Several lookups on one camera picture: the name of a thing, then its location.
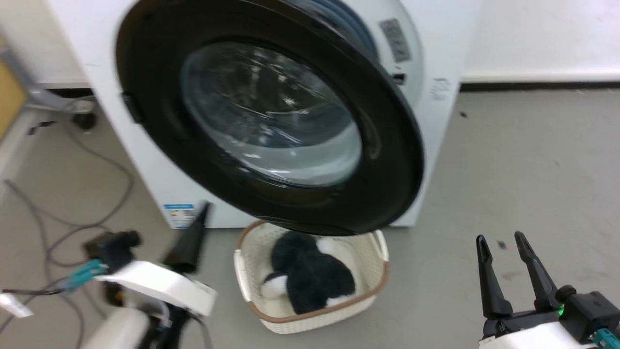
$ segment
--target laundry basket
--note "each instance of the laundry basket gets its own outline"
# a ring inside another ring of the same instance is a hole
[[[234,252],[234,266],[243,298],[260,321],[271,331],[291,334],[327,326],[363,312],[374,302],[388,281],[388,248],[380,230],[351,237],[333,237],[342,250],[342,260],[355,278],[355,297],[313,312],[296,315],[290,302],[273,304],[260,295],[260,285],[270,272],[270,254],[276,240],[287,229],[258,221],[248,226]]]

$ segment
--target white wall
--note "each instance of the white wall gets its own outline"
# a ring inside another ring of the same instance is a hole
[[[620,80],[620,0],[486,0],[480,22],[466,82]],[[0,0],[0,26],[39,82],[87,86],[43,0]]]
[[[465,81],[620,81],[620,0],[486,0]]]
[[[37,81],[51,88],[88,87],[44,0],[0,0],[0,30]]]

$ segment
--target plush toy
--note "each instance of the plush toy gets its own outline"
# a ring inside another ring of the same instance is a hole
[[[351,271],[331,253],[331,238],[287,232],[273,246],[269,274],[260,292],[266,299],[288,295],[296,314],[346,302],[353,298],[355,280]]]

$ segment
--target cable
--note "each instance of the cable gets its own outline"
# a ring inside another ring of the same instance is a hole
[[[59,294],[65,292],[64,288],[54,288],[50,290],[46,289],[3,289],[4,293],[13,293],[13,294],[21,294],[23,296],[52,296],[54,294]]]
[[[49,285],[45,286],[43,289],[50,288],[50,287],[54,286],[55,284],[57,284],[57,283],[59,283],[60,281],[63,281],[63,280],[66,280],[66,278],[58,279],[58,280],[54,281],[53,283],[50,283]],[[36,297],[37,296],[30,296],[24,302],[22,302],[22,304],[27,306],[28,303],[32,302],[32,300],[35,299]],[[11,323],[11,321],[13,321],[14,318],[15,318],[15,316],[11,315],[2,323],[2,325],[0,325],[0,335],[2,334],[4,329]]]
[[[200,331],[202,332],[202,342],[205,346],[205,349],[212,349],[213,342],[211,341],[211,336],[209,335],[209,329],[206,327],[205,323],[197,316],[192,316],[196,322],[200,325]]]
[[[161,299],[155,298],[155,300],[159,304],[159,307],[161,308],[161,311],[164,316],[164,318],[161,320],[161,324],[164,327],[170,327],[170,325],[172,324],[172,322],[170,321],[170,309],[168,309],[168,306],[166,305],[166,303],[162,301]]]
[[[99,305],[97,304],[97,302],[95,302],[95,300],[92,298],[91,296],[91,292],[88,291],[88,289],[86,288],[86,286],[82,287],[82,292],[84,292],[84,296],[86,296],[86,299],[88,300],[88,302],[91,304],[92,308],[95,309],[95,311],[97,312],[97,314],[99,314],[99,316],[101,317],[101,319],[105,319],[107,317],[107,315],[105,314],[105,312],[103,311],[103,309],[101,309],[99,307]]]
[[[38,227],[38,232],[39,232],[39,236],[41,238],[41,243],[42,243],[42,249],[43,249],[43,254],[45,256],[45,260],[43,262],[43,270],[45,272],[45,278],[48,281],[49,285],[46,288],[49,288],[51,286],[53,286],[54,284],[56,284],[58,281],[55,282],[51,282],[52,277],[51,277],[51,268],[50,265],[56,265],[56,266],[61,266],[61,267],[65,267],[65,268],[73,268],[76,266],[79,266],[81,264],[84,264],[87,261],[75,261],[75,262],[63,262],[63,261],[58,261],[54,255],[53,252],[56,250],[56,248],[58,248],[64,241],[66,241],[68,238],[72,237],[73,235],[86,230],[86,229],[90,229],[90,228],[100,228],[103,230],[109,230],[105,225],[105,221],[107,221],[109,218],[111,218],[111,216],[115,215],[127,202],[129,195],[131,194],[131,190],[133,189],[134,186],[134,178],[133,175],[123,166],[121,165],[119,162],[105,156],[102,155],[100,153],[95,152],[94,150],[88,148],[87,146],[85,146],[74,134],[73,132],[69,129],[69,126],[67,125],[66,121],[61,121],[59,122],[59,124],[62,124],[65,132],[67,133],[67,136],[71,139],[71,141],[80,149],[82,149],[83,151],[85,151],[88,154],[91,154],[92,156],[112,165],[113,167],[115,167],[116,169],[118,169],[119,171],[121,171],[123,174],[126,175],[127,177],[127,187],[125,189],[125,191],[123,192],[123,195],[121,196],[118,204],[116,206],[114,206],[112,208],[112,210],[109,211],[108,214],[104,215],[103,218],[97,220],[94,223],[91,224],[79,224],[79,223],[75,223],[75,222],[71,222],[68,221],[66,219],[62,219],[56,215],[54,215],[53,213],[51,213],[50,211],[43,209],[41,207],[38,207],[29,197],[28,195],[26,195],[19,187],[17,187],[12,181],[9,180],[5,180],[4,183],[7,185],[7,187],[19,198],[21,199],[24,204],[27,206],[28,210],[30,211],[32,217],[35,219],[36,223],[37,223],[37,227]],[[45,224],[43,223],[43,219],[42,219],[42,215],[45,215],[49,218],[51,218],[52,220],[55,220],[61,224],[64,225],[68,225],[71,227],[71,229],[69,230],[69,232],[67,232],[66,234],[64,234],[62,237],[60,237],[57,241],[53,242],[50,245],[49,239],[48,239],[48,234],[47,234],[47,230],[45,228]],[[87,300],[91,303],[91,305],[93,306],[93,308],[99,313],[100,316],[102,316],[103,318],[105,318],[105,312],[94,302],[93,298],[91,297],[91,295],[88,293],[88,291],[86,289],[84,289],[84,295],[86,296]],[[37,295],[32,295],[30,296],[25,302],[24,305],[28,304],[30,301],[32,301],[32,299],[34,299],[35,297],[39,296]],[[82,313],[82,311],[80,310],[80,308],[78,308],[77,305],[75,305],[75,303],[73,303],[72,300],[70,300],[67,296],[65,296],[64,294],[61,294],[61,297],[63,298],[63,300],[65,301],[65,303],[67,303],[67,305],[69,305],[76,313],[77,315],[77,319],[79,322],[79,329],[78,329],[78,336],[77,336],[77,342],[76,342],[76,348],[80,348],[82,346],[82,342],[84,340],[84,327],[85,327],[85,323],[84,323],[84,314]],[[2,331],[4,331],[4,329],[10,324],[10,322],[14,319],[14,317],[9,317],[7,320],[5,320],[5,322],[0,326],[0,334],[2,334]]]

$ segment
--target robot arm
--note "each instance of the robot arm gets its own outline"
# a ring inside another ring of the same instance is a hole
[[[480,349],[620,349],[614,331],[620,310],[599,292],[559,290],[521,232],[515,233],[521,260],[528,267],[535,310],[514,313],[493,271],[485,238],[476,238],[484,323]]]
[[[104,233],[85,244],[88,257],[107,266],[107,272],[95,278],[114,285],[123,302],[84,348],[176,349],[185,324],[210,315],[217,293],[186,277],[198,269],[208,208],[205,204],[182,231],[163,266],[134,260],[131,248],[140,242],[136,232]]]

